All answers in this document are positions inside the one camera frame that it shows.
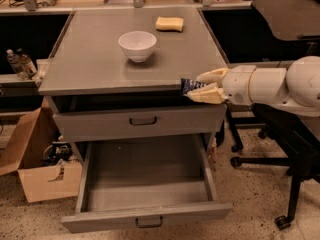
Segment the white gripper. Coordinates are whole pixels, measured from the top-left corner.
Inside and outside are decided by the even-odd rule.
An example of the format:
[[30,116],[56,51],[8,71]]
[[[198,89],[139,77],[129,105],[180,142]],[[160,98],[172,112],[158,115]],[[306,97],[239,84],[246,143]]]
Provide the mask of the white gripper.
[[249,85],[255,70],[254,65],[240,65],[230,70],[219,68],[202,73],[196,80],[209,85],[189,91],[185,96],[199,103],[222,104],[228,98],[234,105],[252,105]]

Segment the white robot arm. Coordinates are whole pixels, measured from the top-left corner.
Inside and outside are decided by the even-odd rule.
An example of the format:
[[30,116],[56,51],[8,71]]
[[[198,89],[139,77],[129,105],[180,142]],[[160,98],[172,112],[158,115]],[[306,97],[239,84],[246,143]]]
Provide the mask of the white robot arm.
[[194,102],[251,106],[265,104],[307,117],[320,116],[320,57],[306,56],[286,68],[240,65],[181,79],[181,92]]

